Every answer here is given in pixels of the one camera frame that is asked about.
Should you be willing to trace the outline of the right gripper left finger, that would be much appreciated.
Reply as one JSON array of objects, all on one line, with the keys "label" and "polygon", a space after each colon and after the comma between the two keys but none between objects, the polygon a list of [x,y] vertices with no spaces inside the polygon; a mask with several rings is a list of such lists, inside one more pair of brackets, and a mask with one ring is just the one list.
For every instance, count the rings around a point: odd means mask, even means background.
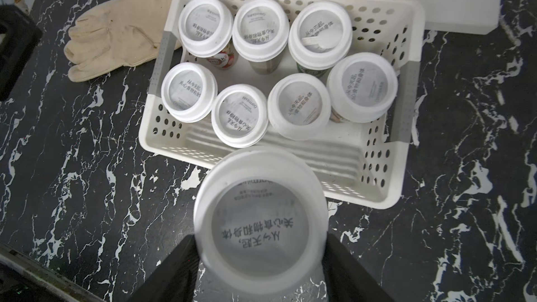
[{"label": "right gripper left finger", "polygon": [[129,301],[193,301],[199,269],[194,235],[187,235]]}]

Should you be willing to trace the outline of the yogurt cup front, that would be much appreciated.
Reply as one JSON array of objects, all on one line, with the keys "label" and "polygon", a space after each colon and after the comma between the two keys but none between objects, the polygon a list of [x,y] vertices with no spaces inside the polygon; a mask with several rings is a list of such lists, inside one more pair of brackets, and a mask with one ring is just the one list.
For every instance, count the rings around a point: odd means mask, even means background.
[{"label": "yogurt cup front", "polygon": [[303,159],[280,148],[227,155],[201,183],[193,214],[200,260],[244,296],[294,291],[324,254],[329,218],[322,184]]},{"label": "yogurt cup front", "polygon": [[267,132],[267,98],[252,85],[229,86],[215,100],[211,123],[216,136],[224,144],[232,148],[250,147]]},{"label": "yogurt cup front", "polygon": [[386,114],[397,96],[393,66],[374,53],[357,53],[341,60],[329,73],[330,120],[367,123]]},{"label": "yogurt cup front", "polygon": [[315,138],[328,125],[331,100],[321,80],[292,74],[280,80],[268,98],[268,119],[283,137],[293,141]]}]

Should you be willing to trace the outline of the yogurt cup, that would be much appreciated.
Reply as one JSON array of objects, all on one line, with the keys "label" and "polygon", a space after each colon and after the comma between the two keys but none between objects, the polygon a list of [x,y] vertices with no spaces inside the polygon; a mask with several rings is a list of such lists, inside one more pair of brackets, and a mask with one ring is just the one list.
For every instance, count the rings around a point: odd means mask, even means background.
[{"label": "yogurt cup", "polygon": [[211,112],[217,95],[218,84],[213,73],[201,64],[191,62],[171,68],[161,86],[166,110],[185,123],[203,120]]},{"label": "yogurt cup", "polygon": [[324,254],[329,218],[322,184],[303,159],[280,148],[227,155],[201,183],[193,214],[200,260],[244,296],[294,291]]},{"label": "yogurt cup", "polygon": [[315,138],[328,125],[331,100],[321,80],[292,74],[280,80],[268,98],[268,119],[283,137],[293,141]]},{"label": "yogurt cup", "polygon": [[352,43],[347,11],[332,1],[307,6],[292,23],[288,48],[298,71],[321,78],[344,59]]},{"label": "yogurt cup", "polygon": [[180,41],[188,53],[222,70],[238,58],[232,32],[234,17],[220,0],[191,0],[178,19]]},{"label": "yogurt cup", "polygon": [[252,85],[229,86],[215,100],[211,123],[216,136],[224,144],[232,148],[250,147],[267,132],[267,98]]},{"label": "yogurt cup", "polygon": [[341,60],[329,73],[330,120],[367,123],[386,114],[397,96],[393,66],[374,53],[357,53]]},{"label": "yogurt cup", "polygon": [[288,44],[290,24],[275,0],[251,0],[236,14],[232,40],[237,52],[260,75],[273,73]]}]

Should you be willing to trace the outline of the yogurt cup back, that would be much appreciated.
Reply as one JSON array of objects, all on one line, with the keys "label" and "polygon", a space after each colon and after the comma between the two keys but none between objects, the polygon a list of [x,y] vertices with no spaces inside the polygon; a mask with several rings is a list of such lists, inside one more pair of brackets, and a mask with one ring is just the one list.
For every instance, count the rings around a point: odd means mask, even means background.
[{"label": "yogurt cup back", "polygon": [[290,24],[275,0],[251,0],[236,14],[232,40],[237,52],[260,75],[273,73],[288,44]]},{"label": "yogurt cup back", "polygon": [[352,43],[347,11],[332,1],[307,6],[292,23],[288,48],[298,71],[321,78],[344,59]]},{"label": "yogurt cup back", "polygon": [[222,70],[238,58],[232,32],[234,17],[220,0],[191,0],[178,19],[180,41],[188,53]]},{"label": "yogurt cup back", "polygon": [[211,112],[217,95],[218,84],[213,73],[201,64],[191,62],[171,68],[161,86],[166,110],[185,123],[203,120]]}]

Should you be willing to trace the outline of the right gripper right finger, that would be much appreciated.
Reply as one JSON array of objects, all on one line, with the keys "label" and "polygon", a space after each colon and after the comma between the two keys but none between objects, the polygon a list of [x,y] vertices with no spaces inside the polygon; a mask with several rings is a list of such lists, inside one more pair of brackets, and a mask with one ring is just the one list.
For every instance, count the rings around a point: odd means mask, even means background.
[{"label": "right gripper right finger", "polygon": [[322,259],[328,301],[391,301],[376,282],[333,234],[327,234]]}]

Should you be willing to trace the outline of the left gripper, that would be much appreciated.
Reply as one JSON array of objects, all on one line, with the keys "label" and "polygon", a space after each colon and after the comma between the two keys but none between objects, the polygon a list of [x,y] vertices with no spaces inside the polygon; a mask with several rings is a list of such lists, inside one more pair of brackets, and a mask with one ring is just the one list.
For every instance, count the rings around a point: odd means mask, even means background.
[{"label": "left gripper", "polygon": [[1,5],[1,101],[5,102],[43,33],[15,5]]}]

